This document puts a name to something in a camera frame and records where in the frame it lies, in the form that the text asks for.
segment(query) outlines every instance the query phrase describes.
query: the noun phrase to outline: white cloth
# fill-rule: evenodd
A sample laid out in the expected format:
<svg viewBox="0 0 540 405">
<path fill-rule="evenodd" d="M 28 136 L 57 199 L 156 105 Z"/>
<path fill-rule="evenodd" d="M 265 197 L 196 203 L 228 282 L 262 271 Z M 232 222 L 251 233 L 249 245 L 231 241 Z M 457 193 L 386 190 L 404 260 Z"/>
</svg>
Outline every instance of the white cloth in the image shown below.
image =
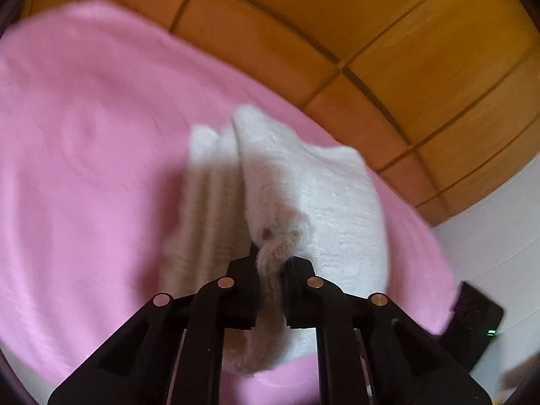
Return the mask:
<svg viewBox="0 0 540 405">
<path fill-rule="evenodd" d="M 180 218 L 160 275 L 160 290 L 174 297 L 224 275 L 250 239 L 260 248 L 256 326 L 225 337 L 232 371 L 254 373 L 316 351 L 313 329 L 285 326 L 279 272 L 288 257 L 309 259 L 345 293 L 386 289 L 383 215 L 358 152 L 306 144 L 254 107 L 241 107 L 219 134 L 193 129 Z"/>
</svg>

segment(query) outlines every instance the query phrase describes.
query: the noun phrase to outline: crumpled towel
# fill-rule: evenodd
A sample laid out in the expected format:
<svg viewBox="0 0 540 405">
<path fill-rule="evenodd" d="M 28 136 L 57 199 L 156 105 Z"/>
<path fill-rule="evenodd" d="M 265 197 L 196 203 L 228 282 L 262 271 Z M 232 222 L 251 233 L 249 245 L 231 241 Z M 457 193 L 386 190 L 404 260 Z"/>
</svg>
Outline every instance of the crumpled towel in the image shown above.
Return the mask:
<svg viewBox="0 0 540 405">
<path fill-rule="evenodd" d="M 244 106 L 220 133 L 193 129 L 185 187 L 180 224 L 165 243 L 161 291 L 192 294 L 247 255 L 250 239 L 260 248 L 257 323 L 250 331 L 226 331 L 226 369 L 252 374 L 314 353 L 313 329 L 285 325 L 279 273 L 288 257 L 309 259 L 317 275 L 345 293 L 385 291 L 383 214 L 354 149 L 306 144 Z"/>
</svg>

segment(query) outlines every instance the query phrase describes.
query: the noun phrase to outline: round screw head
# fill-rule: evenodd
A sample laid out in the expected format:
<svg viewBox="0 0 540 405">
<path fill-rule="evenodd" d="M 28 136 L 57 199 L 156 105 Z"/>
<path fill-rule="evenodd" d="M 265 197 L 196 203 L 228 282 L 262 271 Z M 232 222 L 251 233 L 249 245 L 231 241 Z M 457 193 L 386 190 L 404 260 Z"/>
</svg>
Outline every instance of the round screw head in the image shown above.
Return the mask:
<svg viewBox="0 0 540 405">
<path fill-rule="evenodd" d="M 166 306 L 171 301 L 171 297 L 167 294 L 158 294 L 154 297 L 154 304 L 156 306 Z"/>
<path fill-rule="evenodd" d="M 311 288 L 320 288 L 324 284 L 325 281 L 320 277 L 310 277 L 307 279 L 307 285 L 311 286 Z"/>
<path fill-rule="evenodd" d="M 230 277 L 222 277 L 218 280 L 218 286 L 222 289 L 231 288 L 234 286 L 234 280 Z"/>
<path fill-rule="evenodd" d="M 373 294 L 371 297 L 371 303 L 376 306 L 386 306 L 388 303 L 388 297 L 385 294 Z"/>
</svg>

